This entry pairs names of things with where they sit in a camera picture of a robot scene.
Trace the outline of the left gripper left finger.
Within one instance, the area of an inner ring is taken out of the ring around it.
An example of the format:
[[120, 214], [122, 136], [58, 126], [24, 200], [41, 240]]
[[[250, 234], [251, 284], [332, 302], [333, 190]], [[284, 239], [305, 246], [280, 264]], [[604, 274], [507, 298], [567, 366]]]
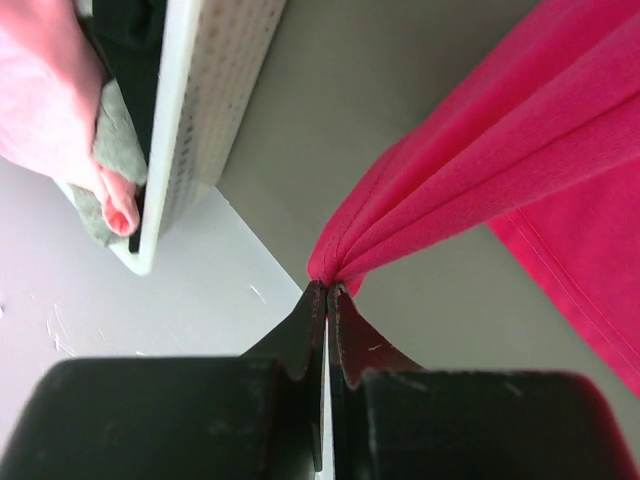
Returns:
[[310, 282], [291, 313], [243, 354], [275, 366], [265, 433], [268, 473], [323, 467], [326, 297], [322, 282]]

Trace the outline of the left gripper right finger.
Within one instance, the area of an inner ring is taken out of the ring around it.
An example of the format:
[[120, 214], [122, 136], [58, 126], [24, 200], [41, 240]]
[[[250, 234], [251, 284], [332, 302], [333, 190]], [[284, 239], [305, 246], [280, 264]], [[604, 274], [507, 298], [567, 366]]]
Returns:
[[326, 297], [327, 349], [337, 479], [375, 479], [377, 454], [369, 445], [375, 425], [361, 383], [368, 372], [423, 372], [358, 311], [348, 288], [334, 283]]

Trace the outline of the magenta t shirt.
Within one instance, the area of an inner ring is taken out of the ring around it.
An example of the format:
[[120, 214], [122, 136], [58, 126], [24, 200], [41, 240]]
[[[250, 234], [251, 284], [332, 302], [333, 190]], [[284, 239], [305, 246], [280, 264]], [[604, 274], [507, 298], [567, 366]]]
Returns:
[[612, 371], [639, 388], [639, 5], [543, 1], [324, 227], [311, 279], [486, 224]]

